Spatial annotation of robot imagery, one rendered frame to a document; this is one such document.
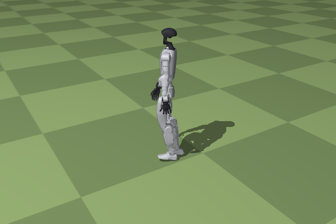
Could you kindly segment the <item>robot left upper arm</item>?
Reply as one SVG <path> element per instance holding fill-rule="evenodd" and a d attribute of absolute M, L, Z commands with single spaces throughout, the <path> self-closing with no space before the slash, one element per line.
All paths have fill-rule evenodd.
<path fill-rule="evenodd" d="M 171 55 L 169 52 L 164 52 L 161 55 L 161 61 L 162 61 L 162 71 L 163 75 L 166 76 L 167 80 L 169 80 L 169 73 L 170 73 L 170 60 L 171 60 Z"/>

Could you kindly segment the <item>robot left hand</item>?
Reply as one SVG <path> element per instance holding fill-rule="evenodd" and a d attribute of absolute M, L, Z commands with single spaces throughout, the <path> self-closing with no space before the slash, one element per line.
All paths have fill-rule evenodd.
<path fill-rule="evenodd" d="M 162 98 L 162 103 L 163 103 L 163 105 L 162 105 L 160 111 L 163 109 L 163 114 L 164 114 L 164 111 L 165 111 L 165 114 L 167 114 L 167 112 L 169 114 L 169 110 L 170 110 L 170 113 L 171 113 L 171 107 L 169 105 L 169 98 L 168 98 L 168 102 L 163 102 L 163 98 Z"/>

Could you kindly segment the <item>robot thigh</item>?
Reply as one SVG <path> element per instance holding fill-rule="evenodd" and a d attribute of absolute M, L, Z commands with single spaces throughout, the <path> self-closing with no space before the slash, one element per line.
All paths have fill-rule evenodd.
<path fill-rule="evenodd" d="M 169 94 L 168 94 L 168 98 L 169 98 L 169 104 L 170 104 L 171 98 L 170 98 Z M 156 106 L 156 115 L 157 115 L 158 123 L 159 123 L 163 132 L 164 132 L 164 130 L 167 126 L 170 126 L 172 128 L 172 131 L 173 131 L 173 126 L 169 123 L 166 123 L 167 114 L 165 114 L 165 111 L 164 111 L 164 114 L 163 114 L 163 109 L 160 111 L 162 105 L 163 105 L 162 96 L 160 96 L 159 99 L 158 99 L 158 102 L 157 102 L 157 106 Z"/>
<path fill-rule="evenodd" d="M 174 93 L 175 93 L 175 90 L 174 90 Z M 171 107 L 171 113 L 172 113 L 172 99 L 170 101 L 170 107 Z M 171 117 L 171 113 L 170 113 L 170 110 L 169 110 L 169 114 L 167 113 L 167 121 L 166 122 L 171 124 L 173 127 L 175 127 L 177 125 L 177 120 L 175 118 Z"/>

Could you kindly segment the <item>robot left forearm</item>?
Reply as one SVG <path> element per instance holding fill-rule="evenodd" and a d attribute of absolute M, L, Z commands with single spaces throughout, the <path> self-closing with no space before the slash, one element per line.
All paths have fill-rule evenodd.
<path fill-rule="evenodd" d="M 169 86 L 169 84 L 168 84 L 168 81 L 167 81 L 167 77 L 166 76 L 162 76 L 161 78 L 160 78 L 160 80 L 161 80 L 161 87 L 162 87 L 162 97 L 163 97 L 163 102 L 168 102 L 168 86 Z"/>

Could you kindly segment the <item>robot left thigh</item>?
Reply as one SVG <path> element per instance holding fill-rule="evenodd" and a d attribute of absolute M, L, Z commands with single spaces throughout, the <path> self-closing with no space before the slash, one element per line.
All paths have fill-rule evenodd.
<path fill-rule="evenodd" d="M 168 94 L 168 98 L 169 98 L 169 104 L 170 104 L 171 98 L 170 98 L 169 94 Z M 158 123 L 159 123 L 163 132 L 164 132 L 164 130 L 167 126 L 170 126 L 172 128 L 172 131 L 173 131 L 173 126 L 169 123 L 166 123 L 167 114 L 165 114 L 165 111 L 164 111 L 164 114 L 163 114 L 163 109 L 160 111 L 162 105 L 163 105 L 162 96 L 160 96 L 159 99 L 158 99 L 158 102 L 157 102 L 157 106 L 156 106 L 156 115 L 157 115 Z"/>

